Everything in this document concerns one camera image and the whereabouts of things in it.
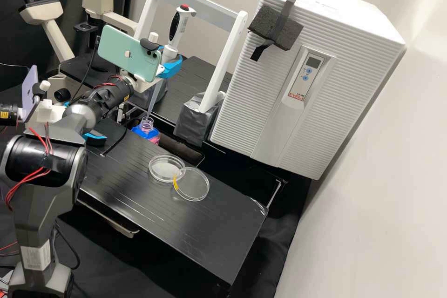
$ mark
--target petri dish lid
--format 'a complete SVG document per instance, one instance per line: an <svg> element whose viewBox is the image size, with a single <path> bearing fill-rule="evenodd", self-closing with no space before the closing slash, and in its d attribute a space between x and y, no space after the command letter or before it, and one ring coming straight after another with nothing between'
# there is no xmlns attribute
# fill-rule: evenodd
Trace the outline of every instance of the petri dish lid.
<svg viewBox="0 0 447 298"><path fill-rule="evenodd" d="M183 168L174 176L174 189L184 199L200 201L210 190L210 182L202 171L196 168Z"/></svg>
<svg viewBox="0 0 447 298"><path fill-rule="evenodd" d="M149 172L158 181L163 183L172 183L174 176L177 179L183 177L180 171L185 168L185 163L174 155L159 154L155 155L149 162Z"/></svg>

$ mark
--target black strap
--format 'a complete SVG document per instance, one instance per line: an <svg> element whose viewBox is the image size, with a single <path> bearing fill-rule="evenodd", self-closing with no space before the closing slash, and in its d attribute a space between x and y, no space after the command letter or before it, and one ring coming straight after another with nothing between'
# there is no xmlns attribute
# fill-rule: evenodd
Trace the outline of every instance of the black strap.
<svg viewBox="0 0 447 298"><path fill-rule="evenodd" d="M259 47L256 47L255 51L251 54L250 59L254 61L258 61L259 57L261 57L262 52L267 49L269 46L271 46L273 43L275 43L276 39L278 38L279 34L281 33L281 30L283 30L285 23L287 22L287 18L290 15L290 12L293 8L293 5L295 4L296 0L287 0L284 3L283 9L281 10L281 13L279 14L275 26L273 29L269 32L267 39L265 42L260 45Z"/></svg>

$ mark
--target robotic arm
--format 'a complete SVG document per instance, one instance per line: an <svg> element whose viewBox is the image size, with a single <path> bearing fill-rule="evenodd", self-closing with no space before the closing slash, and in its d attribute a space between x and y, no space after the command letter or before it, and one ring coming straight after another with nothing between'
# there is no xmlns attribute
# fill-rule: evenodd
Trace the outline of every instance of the robotic arm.
<svg viewBox="0 0 447 298"><path fill-rule="evenodd" d="M73 274L56 255L55 219L72 209L87 170L81 134L133 93L127 78L111 76L69 105L58 122L27 129L7 144L0 178L17 183L6 200L14 212L21 258L9 282L9 297L70 296Z"/></svg>

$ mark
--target blue clamp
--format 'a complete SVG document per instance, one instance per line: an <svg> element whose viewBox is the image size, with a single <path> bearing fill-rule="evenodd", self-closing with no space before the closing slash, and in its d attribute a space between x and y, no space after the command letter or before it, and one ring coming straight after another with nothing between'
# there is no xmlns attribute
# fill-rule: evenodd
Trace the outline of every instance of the blue clamp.
<svg viewBox="0 0 447 298"><path fill-rule="evenodd" d="M162 64L164 66L164 71L160 73L157 77L168 79L174 77L177 72L182 67L183 57L178 54L177 57L168 63Z"/></svg>
<svg viewBox="0 0 447 298"><path fill-rule="evenodd" d="M97 132L96 130L91 130L88 133L82 135L87 144L92 145L94 147L103 146L106 143L107 136Z"/></svg>

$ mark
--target smartphone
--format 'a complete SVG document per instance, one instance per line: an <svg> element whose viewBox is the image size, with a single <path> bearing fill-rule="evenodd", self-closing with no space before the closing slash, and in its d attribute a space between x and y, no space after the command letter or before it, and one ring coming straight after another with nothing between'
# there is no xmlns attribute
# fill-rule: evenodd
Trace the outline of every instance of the smartphone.
<svg viewBox="0 0 447 298"><path fill-rule="evenodd" d="M139 40L110 25L102 29L98 55L149 82L154 80L162 59L158 50L145 49Z"/></svg>

